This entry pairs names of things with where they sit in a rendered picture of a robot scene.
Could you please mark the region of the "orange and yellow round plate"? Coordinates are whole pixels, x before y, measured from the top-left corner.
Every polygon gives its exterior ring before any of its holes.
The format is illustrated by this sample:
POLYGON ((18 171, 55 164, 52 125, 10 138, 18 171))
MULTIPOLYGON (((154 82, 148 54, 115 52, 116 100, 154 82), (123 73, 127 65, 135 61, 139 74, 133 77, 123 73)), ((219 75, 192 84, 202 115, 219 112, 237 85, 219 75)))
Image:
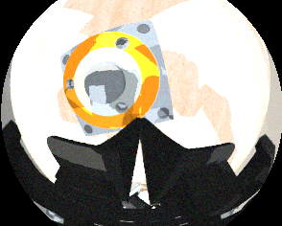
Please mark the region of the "orange and yellow round plate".
POLYGON ((145 42, 120 31, 103 32, 90 36, 72 52, 64 69, 63 90, 80 118, 102 128, 118 128, 150 112, 159 93, 159 81, 159 65, 145 42), (126 50, 117 50, 120 39, 130 41, 126 50), (116 64, 125 74, 127 85, 116 102, 96 103, 84 92, 84 75, 99 61, 116 64), (74 81, 74 88, 69 87, 69 79, 74 81), (117 111, 118 102, 125 103, 127 111, 117 111))

